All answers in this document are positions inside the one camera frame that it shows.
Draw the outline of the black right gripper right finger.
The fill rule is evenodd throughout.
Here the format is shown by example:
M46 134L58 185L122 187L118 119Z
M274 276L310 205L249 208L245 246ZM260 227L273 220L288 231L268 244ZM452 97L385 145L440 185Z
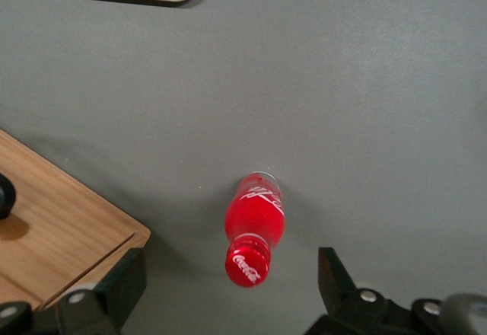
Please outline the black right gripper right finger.
M336 251L318 250L318 286L326 313L307 334L455 334L441 317L443 302L419 298L409 309L374 289L359 288Z

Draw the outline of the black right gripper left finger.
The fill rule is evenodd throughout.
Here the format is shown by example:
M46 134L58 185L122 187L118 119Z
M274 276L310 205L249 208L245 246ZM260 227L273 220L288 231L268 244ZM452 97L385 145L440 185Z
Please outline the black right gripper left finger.
M68 292L34 311L25 301L1 304L1 333L120 334L147 285L141 248L129 249L92 289Z

